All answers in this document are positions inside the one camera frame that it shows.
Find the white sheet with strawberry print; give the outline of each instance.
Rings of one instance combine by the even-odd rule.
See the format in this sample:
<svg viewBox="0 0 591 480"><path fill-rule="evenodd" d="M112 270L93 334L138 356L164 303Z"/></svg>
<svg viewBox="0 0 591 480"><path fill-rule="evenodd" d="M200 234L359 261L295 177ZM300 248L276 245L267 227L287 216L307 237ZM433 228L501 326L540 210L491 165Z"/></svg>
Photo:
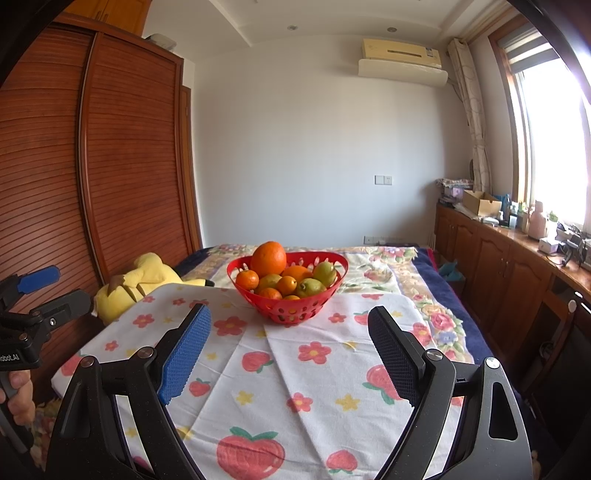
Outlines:
<svg viewBox="0 0 591 480"><path fill-rule="evenodd" d="M63 396L80 358L128 358L180 324L194 302L212 332L168 411L209 479L372 479L411 406L399 398L369 337L367 313L385 306L426 348L434 343L415 304L395 293L337 294L302 325L265 320L236 290L166 285L129 309L53 377ZM455 398L426 477L443 469L456 430ZM132 456L147 456L126 397L119 411Z"/></svg>

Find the roller blind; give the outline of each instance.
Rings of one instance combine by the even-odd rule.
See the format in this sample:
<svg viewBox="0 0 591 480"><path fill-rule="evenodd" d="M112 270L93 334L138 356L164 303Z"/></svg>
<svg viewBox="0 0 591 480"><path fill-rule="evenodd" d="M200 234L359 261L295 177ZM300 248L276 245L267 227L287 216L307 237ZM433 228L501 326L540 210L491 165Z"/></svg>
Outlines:
<svg viewBox="0 0 591 480"><path fill-rule="evenodd" d="M513 74L559 58L552 45L531 23L500 39L499 46L505 50Z"/></svg>

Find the bed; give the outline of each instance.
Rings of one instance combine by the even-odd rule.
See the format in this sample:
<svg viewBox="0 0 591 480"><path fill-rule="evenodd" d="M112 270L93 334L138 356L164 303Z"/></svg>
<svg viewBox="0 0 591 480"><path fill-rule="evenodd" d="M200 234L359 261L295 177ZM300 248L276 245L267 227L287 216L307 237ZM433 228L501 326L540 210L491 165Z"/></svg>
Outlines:
<svg viewBox="0 0 591 480"><path fill-rule="evenodd" d="M54 389L64 394L83 355L95 355L103 362L127 358L140 346L155 344L180 323L194 302L201 301L212 310L212 334L169 413L208 478L245 474L240 468L246 467L220 447L245 437L249 442L275 442L282 452L277 478L332 478L342 471L350 473L347 478L369 479L394 447L410 405L383 377L367 333L367 312L383 304L426 348L438 348L452 360L480 362L491 354L473 320L437 274L427 250L331 249L347 258L349 273L324 309L296 329L264 321L233 289L226 265L253 250L247 245L221 245L198 252L195 260L180 266L184 271L179 273L185 273L185 280L213 280L216 288L157 289L65 364L53 378ZM346 373L343 365L348 366ZM443 468L461 404L461 399L453 399L427 476ZM58 407L55 401L39 411L34 448L39 463L45 459L51 416ZM146 463L129 405L121 400L119 408L130 450L138 462ZM335 424L338 434L330 429ZM257 478L261 472L248 474Z"/></svg>

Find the yellow plush toy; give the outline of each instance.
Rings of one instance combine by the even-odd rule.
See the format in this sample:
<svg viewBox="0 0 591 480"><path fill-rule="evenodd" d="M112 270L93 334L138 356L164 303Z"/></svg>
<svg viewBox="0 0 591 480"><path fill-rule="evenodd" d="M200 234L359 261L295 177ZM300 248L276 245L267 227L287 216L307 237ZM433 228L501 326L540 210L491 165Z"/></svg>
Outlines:
<svg viewBox="0 0 591 480"><path fill-rule="evenodd" d="M213 286L209 280L182 281L177 273L153 253L140 255L134 261L135 269L125 275L114 275L108 285L95 295L95 314L105 325L117 320L134 303L150 294L160 285Z"/></svg>

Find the air conditioner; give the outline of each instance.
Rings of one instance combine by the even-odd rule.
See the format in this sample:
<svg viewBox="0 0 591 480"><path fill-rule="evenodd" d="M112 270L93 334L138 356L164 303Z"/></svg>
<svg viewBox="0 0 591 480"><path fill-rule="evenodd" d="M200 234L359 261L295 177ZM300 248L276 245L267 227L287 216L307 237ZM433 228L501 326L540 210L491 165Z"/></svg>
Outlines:
<svg viewBox="0 0 591 480"><path fill-rule="evenodd" d="M439 52L433 48L388 40L363 39L359 76L442 87L447 72L441 68Z"/></svg>

